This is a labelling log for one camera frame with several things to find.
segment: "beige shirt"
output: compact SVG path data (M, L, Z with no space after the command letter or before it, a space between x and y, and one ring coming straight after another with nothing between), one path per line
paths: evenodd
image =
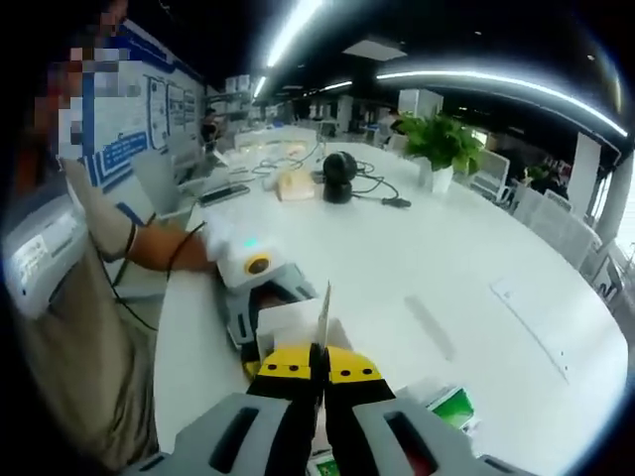
M36 382L80 451L120 470L157 450L150 346L119 316L97 250L123 257L131 220L90 185L85 169L64 161L94 244L73 267L46 315L20 318Z

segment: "fluorescent light strip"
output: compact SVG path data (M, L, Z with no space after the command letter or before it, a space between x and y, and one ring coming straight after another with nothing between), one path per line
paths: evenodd
M353 83L353 81L339 82L338 84L332 84L331 86L327 86L327 87L321 89L321 91L329 91L331 89L336 89L338 87L350 86L352 83Z
M289 21L282 29L282 33L276 39L276 43L274 43L274 46L269 53L267 67L273 67L276 62L278 62L291 43L291 40L314 15L321 3L322 0L300 0L298 6L291 14L291 17L289 17Z
M260 91L262 90L262 86L265 85L266 80L267 80L267 77L261 76L260 80L258 81L258 85L256 86L256 90L254 91L254 99L258 97L258 94L260 94Z
M606 117L601 112L593 109L587 104L584 104L578 99L574 97L567 96L566 94L562 94L561 92L554 91L553 89L549 89L548 87L541 86L540 84L534 84L533 82L524 81L523 79L516 79L513 77L507 76L498 76L496 74L487 74L484 72L476 72L476 71L446 71L446 70L430 70L430 71L409 71L409 72L392 72L390 74L379 74L377 76L378 80L382 79L392 79L395 77L409 77L409 76L455 76L455 77L473 77L476 79L488 79L491 81L498 82L506 82L508 84L516 84L519 86L524 86L529 89L534 89L536 91L544 92L545 94L549 94L550 96L557 97L558 99L562 99L563 101L568 102L569 104L573 104L574 106L583 109L589 114L595 116L600 121L605 124L611 126L615 129L620 135L623 137L628 137L628 132L622 129L615 122L611 121L608 117Z

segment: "office desk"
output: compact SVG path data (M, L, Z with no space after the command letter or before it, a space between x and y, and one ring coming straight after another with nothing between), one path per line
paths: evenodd
M394 391L426 378L465 385L482 419L475 451L538 474L566 471L625 385L626 342L599 297L549 245L476 193L453 183L446 196L431 196L416 188L407 161L363 144L327 147L375 165L412 208L280 203L253 185L216 210L268 227L320 294L331 282L331 315ZM390 196L384 186L376 193ZM199 222L195 210L190 228ZM492 290L501 288L513 305ZM213 300L209 277L173 274L155 364L165 451L185 425L247 386Z

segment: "ceiling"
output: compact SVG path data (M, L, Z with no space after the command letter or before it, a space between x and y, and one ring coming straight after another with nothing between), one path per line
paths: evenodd
M632 19L628 7L617 1L556 3L537 0L523 8L491 0L324 0L269 70L264 68L267 53L297 0L130 0L129 16L218 89L225 77L240 73L267 75L259 97L265 100L302 96L342 80L353 85L330 95L346 92L395 103L400 88L427 87L444 96L448 110L460 106L487 112L466 121L514 127L556 156L570 155L577 131L599 134L605 139L600 141L602 164L609 168L633 147ZM382 62L342 53L369 36L407 56ZM535 91L443 78L375 79L386 70L440 68L488 71L546 85L601 111L629 137ZM283 90L286 85L302 89Z

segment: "poster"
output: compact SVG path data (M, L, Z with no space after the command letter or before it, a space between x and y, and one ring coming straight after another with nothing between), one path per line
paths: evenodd
M184 114L184 91L174 85L168 85L168 131L171 135L186 129Z
M154 149L163 149L168 138L166 84L154 77L148 78L148 112L150 143Z
M196 106L194 93L186 90L184 93L184 112L186 121L186 131L193 132L196 125Z

